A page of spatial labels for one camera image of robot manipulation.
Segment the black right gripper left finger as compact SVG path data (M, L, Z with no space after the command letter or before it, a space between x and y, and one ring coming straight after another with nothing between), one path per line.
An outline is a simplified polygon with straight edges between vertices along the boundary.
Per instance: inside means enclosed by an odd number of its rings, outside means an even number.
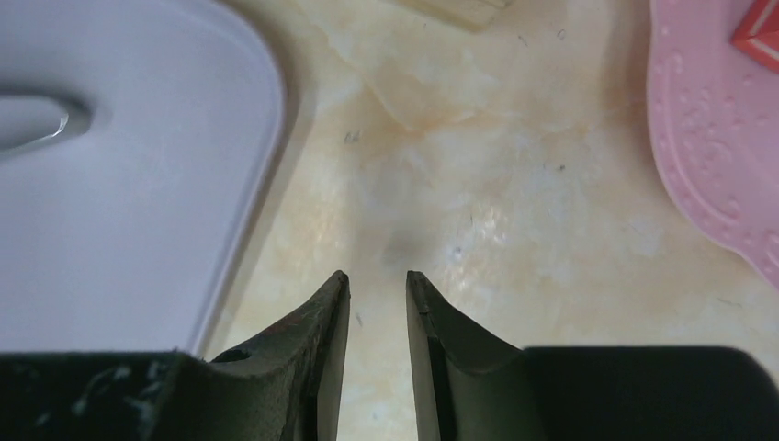
M4 440L334 440L350 315L337 271L207 361L180 351L8 353Z

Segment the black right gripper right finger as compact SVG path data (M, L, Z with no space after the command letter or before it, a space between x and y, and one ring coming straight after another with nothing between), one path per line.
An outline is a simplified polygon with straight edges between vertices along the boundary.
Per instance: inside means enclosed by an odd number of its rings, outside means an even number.
M775 440L778 389L716 345L518 348L406 278L422 440Z

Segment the red striped cake piece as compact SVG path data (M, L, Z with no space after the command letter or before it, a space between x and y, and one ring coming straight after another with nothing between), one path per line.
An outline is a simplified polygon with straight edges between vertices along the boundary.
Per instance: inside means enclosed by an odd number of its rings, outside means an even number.
M730 39L762 67L778 73L778 0L753 1Z

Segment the pink food tongs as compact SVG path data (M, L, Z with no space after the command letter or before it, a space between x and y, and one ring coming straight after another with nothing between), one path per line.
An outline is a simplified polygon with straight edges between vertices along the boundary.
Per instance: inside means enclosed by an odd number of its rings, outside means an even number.
M88 132L92 111L57 96L1 95L1 158L69 141Z

